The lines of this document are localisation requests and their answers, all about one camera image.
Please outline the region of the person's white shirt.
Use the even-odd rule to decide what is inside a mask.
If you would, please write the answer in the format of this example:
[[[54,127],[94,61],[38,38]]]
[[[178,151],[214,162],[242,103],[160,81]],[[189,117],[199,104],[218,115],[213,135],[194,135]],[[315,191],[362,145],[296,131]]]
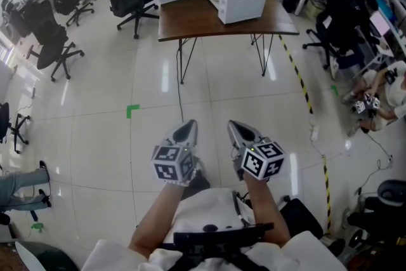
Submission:
[[[170,242],[175,232],[201,231],[206,225],[220,229],[241,226],[231,190],[210,188],[181,201],[165,241]],[[295,235],[282,248],[257,243],[243,252],[268,271],[347,271],[309,231]],[[114,241],[100,240],[81,271],[169,271],[180,257],[180,252],[156,249],[145,258]]]

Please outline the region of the pale storage crate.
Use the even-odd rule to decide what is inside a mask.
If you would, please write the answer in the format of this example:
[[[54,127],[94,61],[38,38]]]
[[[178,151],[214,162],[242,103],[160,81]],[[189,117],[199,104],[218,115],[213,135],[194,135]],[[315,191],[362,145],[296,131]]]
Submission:
[[[325,3],[321,0],[308,0],[303,8],[304,15],[310,20],[316,20],[325,10]]]

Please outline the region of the pink laptop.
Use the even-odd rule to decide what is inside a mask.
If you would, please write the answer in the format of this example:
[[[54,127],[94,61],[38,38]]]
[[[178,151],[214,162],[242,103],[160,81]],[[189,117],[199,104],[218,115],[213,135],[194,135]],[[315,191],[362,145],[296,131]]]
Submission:
[[[370,16],[370,22],[381,37],[385,36],[390,31],[389,24],[379,11],[375,11]]]

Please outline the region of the black bag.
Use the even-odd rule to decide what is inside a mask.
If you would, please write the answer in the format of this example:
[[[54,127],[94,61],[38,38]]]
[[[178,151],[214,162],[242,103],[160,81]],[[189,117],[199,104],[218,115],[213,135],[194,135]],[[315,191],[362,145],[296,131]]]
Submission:
[[[323,237],[324,231],[321,225],[298,198],[291,199],[287,195],[283,198],[283,202],[285,204],[280,213],[292,238],[305,231],[311,232],[317,239]]]

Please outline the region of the black chest mount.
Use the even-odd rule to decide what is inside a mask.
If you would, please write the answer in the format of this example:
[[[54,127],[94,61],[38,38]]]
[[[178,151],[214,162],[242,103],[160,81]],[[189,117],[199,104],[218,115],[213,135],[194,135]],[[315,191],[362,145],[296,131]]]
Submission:
[[[273,228],[273,223],[266,223],[215,232],[175,232],[173,242],[160,247],[182,253],[169,271],[190,271],[211,258],[220,258],[241,271],[264,271],[264,266],[254,263],[241,249],[263,242],[265,232]]]

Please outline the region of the brown wooden table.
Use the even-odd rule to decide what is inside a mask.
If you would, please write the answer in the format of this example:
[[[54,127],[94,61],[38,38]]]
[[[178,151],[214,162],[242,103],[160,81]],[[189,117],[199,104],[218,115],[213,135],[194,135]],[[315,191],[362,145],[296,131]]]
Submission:
[[[200,37],[250,35],[251,43],[270,36],[298,36],[288,12],[278,0],[266,0],[260,18],[225,25],[215,14],[215,8],[208,0],[179,0],[160,7],[160,42],[177,41],[177,82],[183,84],[189,64],[183,64],[183,45]]]

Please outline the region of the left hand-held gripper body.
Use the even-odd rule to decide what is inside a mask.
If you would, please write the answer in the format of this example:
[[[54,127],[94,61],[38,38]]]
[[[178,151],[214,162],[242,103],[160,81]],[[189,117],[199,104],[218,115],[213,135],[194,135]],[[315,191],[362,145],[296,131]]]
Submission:
[[[206,169],[196,156],[196,140],[175,142],[164,139],[154,148],[151,163],[156,177],[164,182],[188,185],[199,171],[203,176]]]

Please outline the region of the person's right forearm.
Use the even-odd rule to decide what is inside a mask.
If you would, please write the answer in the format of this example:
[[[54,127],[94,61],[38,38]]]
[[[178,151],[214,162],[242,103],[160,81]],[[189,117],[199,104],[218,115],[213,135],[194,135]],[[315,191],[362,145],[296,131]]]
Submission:
[[[244,181],[247,185],[255,222],[273,223],[273,229],[265,232],[265,242],[276,244],[282,248],[289,242],[291,236],[266,180],[257,180],[245,173]]]

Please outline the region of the person's left forearm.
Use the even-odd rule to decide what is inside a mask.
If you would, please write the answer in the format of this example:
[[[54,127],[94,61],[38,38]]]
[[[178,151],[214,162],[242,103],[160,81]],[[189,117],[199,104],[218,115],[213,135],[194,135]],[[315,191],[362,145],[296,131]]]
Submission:
[[[134,231],[128,248],[147,260],[171,229],[185,187],[167,183]]]

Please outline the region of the yellow black hazard tape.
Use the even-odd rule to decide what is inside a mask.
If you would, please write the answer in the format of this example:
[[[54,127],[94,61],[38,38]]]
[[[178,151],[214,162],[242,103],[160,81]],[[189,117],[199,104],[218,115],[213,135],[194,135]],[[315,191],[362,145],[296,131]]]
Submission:
[[[313,111],[313,107],[311,105],[310,102],[310,97],[308,94],[308,90],[306,88],[305,82],[303,80],[303,78],[301,77],[301,74],[299,72],[299,69],[297,67],[297,65],[294,62],[294,59],[291,55],[291,52],[289,51],[286,42],[284,41],[284,38],[279,34],[278,38],[280,39],[281,45],[285,51],[285,54],[287,55],[292,68],[298,78],[298,81],[300,83],[300,87],[302,90],[302,93],[304,95],[305,101],[306,101],[306,105],[308,107],[308,112],[309,112],[309,125],[310,128],[312,129],[314,124],[314,111]],[[322,164],[323,164],[323,173],[324,173],[324,183],[325,183],[325,193],[326,193],[326,202],[327,202],[327,228],[326,228],[326,234],[331,235],[331,230],[332,230],[332,209],[331,209],[331,191],[330,191],[330,186],[329,186],[329,173],[328,173],[328,169],[327,169],[327,159],[326,156],[321,153],[321,151],[316,147],[315,142],[311,141],[311,144],[313,146],[313,148],[317,151],[317,153],[319,154],[319,156],[322,158]]]

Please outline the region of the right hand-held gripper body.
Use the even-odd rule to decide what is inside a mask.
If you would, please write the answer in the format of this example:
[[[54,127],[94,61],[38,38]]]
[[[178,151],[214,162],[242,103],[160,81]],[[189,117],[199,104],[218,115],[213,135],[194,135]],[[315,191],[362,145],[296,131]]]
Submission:
[[[257,180],[269,180],[280,172],[285,152],[277,142],[264,138],[258,143],[243,146],[233,159],[233,167],[239,180],[243,180],[244,173]]]

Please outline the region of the black wheeled machine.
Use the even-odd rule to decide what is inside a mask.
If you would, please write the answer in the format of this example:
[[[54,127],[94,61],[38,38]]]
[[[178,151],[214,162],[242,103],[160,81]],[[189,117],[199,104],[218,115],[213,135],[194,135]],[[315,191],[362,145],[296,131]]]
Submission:
[[[354,210],[345,209],[342,228],[356,229],[348,246],[370,271],[406,271],[406,181],[386,180],[375,196],[358,190]]]

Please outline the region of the dark green bin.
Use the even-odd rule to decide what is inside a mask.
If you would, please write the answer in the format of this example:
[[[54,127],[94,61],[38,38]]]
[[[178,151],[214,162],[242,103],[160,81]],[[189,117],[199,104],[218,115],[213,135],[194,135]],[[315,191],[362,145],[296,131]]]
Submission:
[[[15,247],[29,271],[80,271],[67,254],[48,244],[16,241]]]

